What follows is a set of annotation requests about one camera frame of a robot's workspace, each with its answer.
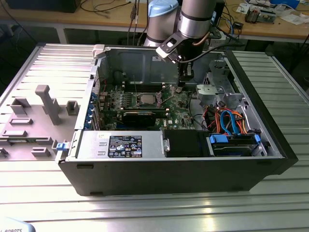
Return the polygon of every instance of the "warning label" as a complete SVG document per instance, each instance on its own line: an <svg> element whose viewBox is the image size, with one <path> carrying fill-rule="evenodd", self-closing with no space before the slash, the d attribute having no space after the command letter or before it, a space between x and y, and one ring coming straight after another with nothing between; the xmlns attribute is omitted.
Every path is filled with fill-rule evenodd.
<svg viewBox="0 0 309 232"><path fill-rule="evenodd" d="M110 158L141 158L141 136L110 136Z"/></svg>

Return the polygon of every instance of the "sticker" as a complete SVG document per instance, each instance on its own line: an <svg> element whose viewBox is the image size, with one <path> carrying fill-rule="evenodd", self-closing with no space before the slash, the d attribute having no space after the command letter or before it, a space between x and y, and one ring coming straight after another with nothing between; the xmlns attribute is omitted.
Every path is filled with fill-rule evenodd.
<svg viewBox="0 0 309 232"><path fill-rule="evenodd" d="M141 158L141 136L110 136L110 158Z"/></svg>
<svg viewBox="0 0 309 232"><path fill-rule="evenodd" d="M161 61L161 57L153 57L153 61Z"/></svg>
<svg viewBox="0 0 309 232"><path fill-rule="evenodd" d="M110 137L111 133L106 133L106 132L99 132L97 134L98 139L108 139Z"/></svg>

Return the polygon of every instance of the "motherboard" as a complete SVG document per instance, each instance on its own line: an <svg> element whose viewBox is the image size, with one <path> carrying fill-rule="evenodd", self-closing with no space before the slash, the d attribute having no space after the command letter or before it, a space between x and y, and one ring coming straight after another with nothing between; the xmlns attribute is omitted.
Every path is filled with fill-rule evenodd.
<svg viewBox="0 0 309 232"><path fill-rule="evenodd" d="M104 88L97 102L101 130L194 129L188 109L191 90L164 83Z"/></svg>

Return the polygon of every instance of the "wooden table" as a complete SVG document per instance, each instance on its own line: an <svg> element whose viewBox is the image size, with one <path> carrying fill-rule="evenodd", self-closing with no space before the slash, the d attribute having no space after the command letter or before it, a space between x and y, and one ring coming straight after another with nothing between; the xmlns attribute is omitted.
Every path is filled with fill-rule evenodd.
<svg viewBox="0 0 309 232"><path fill-rule="evenodd" d="M94 0L95 3L105 3L108 0ZM236 21L244 23L241 38L248 40L282 41L302 43L309 33L309 24L294 25L277 18L274 24L245 23L244 14L236 13L237 5L241 0L226 0L227 7ZM124 4L125 0L116 0L114 3L106 5L111 8ZM127 31L130 23L130 13L132 3L110 10L106 18L93 12L87 12L78 8L75 13L43 12L29 10L12 10L6 5L10 14L22 25L37 27L52 27L57 30L59 40L62 44L67 43L64 29L92 29L92 30L114 30ZM84 4L86 9L92 10L91 0ZM309 10L308 6L300 4L298 10ZM0 24L15 24L15 22L0 8ZM146 4L140 4L140 16L137 32L143 31L146 26ZM220 25L226 32L229 31L225 22L221 20Z"/></svg>
<svg viewBox="0 0 309 232"><path fill-rule="evenodd" d="M106 3L110 0L94 0L94 3ZM117 5L126 3L125 0L116 0L112 4L100 6L99 9L108 9ZM80 7L75 13L30 11L30 10L12 10L7 4L6 9L22 25L35 27L51 27L57 30L59 40L62 44L67 44L67 38L64 29L91 29L91 30L113 30L128 31L130 24L130 13L133 4L128 4L110 10L106 18L94 12L87 12ZM88 0L84 8L93 10L91 0ZM140 3L140 13L137 26L137 32L142 32L146 27L146 4ZM0 24L16 24L0 7Z"/></svg>
<svg viewBox="0 0 309 232"><path fill-rule="evenodd" d="M236 12L238 8L237 6L243 1L227 0L226 2L230 14L234 17L234 20L244 24L240 35L240 38L242 39L303 43L309 33L308 23L294 25L279 17L276 18L274 24L246 23L245 14ZM299 4L297 10L309 11L309 6ZM220 21L219 27L226 32L229 31L224 20Z"/></svg>

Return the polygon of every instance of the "white label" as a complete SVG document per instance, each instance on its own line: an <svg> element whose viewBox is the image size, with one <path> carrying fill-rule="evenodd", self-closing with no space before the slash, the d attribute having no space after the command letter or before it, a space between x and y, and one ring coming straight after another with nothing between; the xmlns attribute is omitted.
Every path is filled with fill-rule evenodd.
<svg viewBox="0 0 309 232"><path fill-rule="evenodd" d="M109 139L111 133L106 133L106 132L99 132L97 135L98 139Z"/></svg>
<svg viewBox="0 0 309 232"><path fill-rule="evenodd" d="M160 57L153 57L153 61L161 61L162 59Z"/></svg>

